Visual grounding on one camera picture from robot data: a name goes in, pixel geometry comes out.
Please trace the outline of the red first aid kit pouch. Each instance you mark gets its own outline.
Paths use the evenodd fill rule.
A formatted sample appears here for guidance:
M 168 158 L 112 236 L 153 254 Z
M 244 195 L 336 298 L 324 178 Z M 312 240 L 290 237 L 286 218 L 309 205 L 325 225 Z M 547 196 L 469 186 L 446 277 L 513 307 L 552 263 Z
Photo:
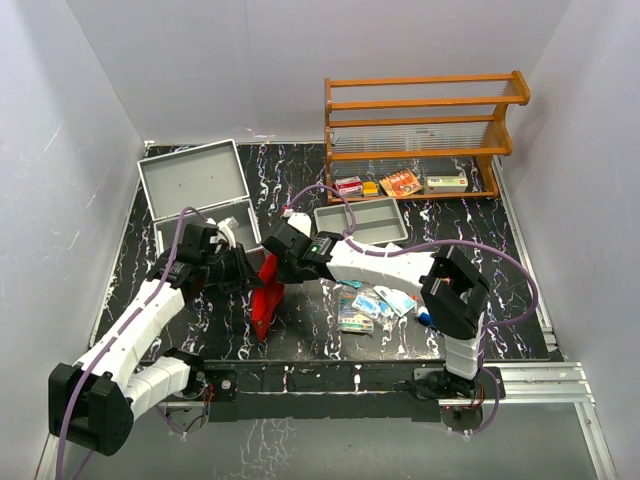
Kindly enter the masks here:
M 251 323 L 259 342 L 268 334 L 274 311 L 284 295 L 284 285 L 277 279 L 278 258 L 272 254 L 266 257 L 258 276 L 263 286 L 254 290 Z

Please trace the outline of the teal plastic sachet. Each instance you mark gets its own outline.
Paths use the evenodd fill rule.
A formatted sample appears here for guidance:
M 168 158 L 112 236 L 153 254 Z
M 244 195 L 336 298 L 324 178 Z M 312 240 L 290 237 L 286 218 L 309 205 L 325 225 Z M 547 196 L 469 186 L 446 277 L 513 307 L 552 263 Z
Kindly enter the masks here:
M 362 283 L 354 280 L 340 280 L 338 281 L 341 285 L 346 285 L 354 289 L 360 289 L 362 287 Z

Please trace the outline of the clear plastic medicine packet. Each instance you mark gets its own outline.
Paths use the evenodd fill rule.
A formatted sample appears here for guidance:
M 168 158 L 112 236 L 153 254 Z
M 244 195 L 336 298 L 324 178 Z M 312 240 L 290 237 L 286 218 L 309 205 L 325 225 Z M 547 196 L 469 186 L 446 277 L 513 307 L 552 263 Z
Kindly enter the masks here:
M 338 296 L 338 330 L 344 333 L 370 334 L 374 331 L 374 321 L 353 306 L 356 294 L 352 287 L 344 286 L 341 289 Z

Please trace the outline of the white blue bandage packet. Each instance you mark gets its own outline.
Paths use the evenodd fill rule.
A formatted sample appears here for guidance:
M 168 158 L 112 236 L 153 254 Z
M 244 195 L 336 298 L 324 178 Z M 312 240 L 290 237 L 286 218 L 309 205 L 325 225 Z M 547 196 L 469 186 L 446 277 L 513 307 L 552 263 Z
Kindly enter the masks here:
M 403 291 L 384 286 L 374 286 L 373 290 L 400 317 L 405 316 L 416 306 L 415 300 Z

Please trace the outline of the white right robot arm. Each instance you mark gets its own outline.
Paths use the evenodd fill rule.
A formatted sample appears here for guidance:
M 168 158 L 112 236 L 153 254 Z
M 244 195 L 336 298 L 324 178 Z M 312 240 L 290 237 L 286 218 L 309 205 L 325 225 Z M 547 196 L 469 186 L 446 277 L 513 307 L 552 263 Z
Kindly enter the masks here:
M 284 284 L 360 281 L 418 298 L 443 336 L 445 366 L 414 375 L 409 388 L 424 399 L 477 395 L 489 282 L 460 249 L 389 250 L 331 232 L 311 237 L 287 222 L 276 225 L 262 246 L 276 257 L 277 279 Z

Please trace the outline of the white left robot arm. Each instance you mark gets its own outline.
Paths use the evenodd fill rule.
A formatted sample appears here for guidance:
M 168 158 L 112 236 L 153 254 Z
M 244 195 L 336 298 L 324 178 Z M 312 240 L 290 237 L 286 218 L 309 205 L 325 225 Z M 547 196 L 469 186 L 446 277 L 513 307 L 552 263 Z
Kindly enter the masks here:
M 48 379 L 49 431 L 105 456 L 115 454 L 134 422 L 179 393 L 200 396 L 207 376 L 196 355 L 171 348 L 140 369 L 165 326 L 207 289 L 229 294 L 263 282 L 227 217 L 183 227 L 180 240 L 156 261 L 132 303 L 74 364 L 58 364 Z

